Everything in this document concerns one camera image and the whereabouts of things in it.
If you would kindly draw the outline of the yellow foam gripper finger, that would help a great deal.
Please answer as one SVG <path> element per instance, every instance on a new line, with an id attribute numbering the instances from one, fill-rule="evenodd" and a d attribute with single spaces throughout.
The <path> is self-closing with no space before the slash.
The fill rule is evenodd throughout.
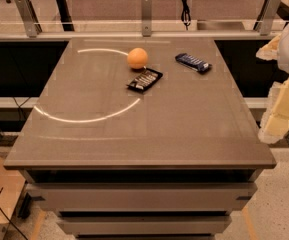
<path id="1" fill-rule="evenodd" d="M 274 82 L 269 90 L 258 137 L 261 142 L 274 144 L 289 132 L 289 78 L 283 83 Z"/>
<path id="2" fill-rule="evenodd" d="M 256 57 L 267 61 L 276 60 L 279 41 L 280 36 L 275 36 L 272 40 L 270 40 L 266 45 L 264 45 L 257 51 Z"/>

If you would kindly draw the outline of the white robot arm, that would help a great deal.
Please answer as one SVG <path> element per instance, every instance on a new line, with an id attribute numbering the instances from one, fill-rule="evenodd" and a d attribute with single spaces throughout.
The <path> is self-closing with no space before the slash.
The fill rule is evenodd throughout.
<path id="1" fill-rule="evenodd" d="M 289 74 L 289 23 L 282 33 L 260 48 L 256 57 L 276 60 L 278 68 Z M 273 144 L 289 132 L 289 78 L 283 83 L 274 82 L 269 90 L 267 109 L 264 112 L 258 137 L 261 142 Z"/>

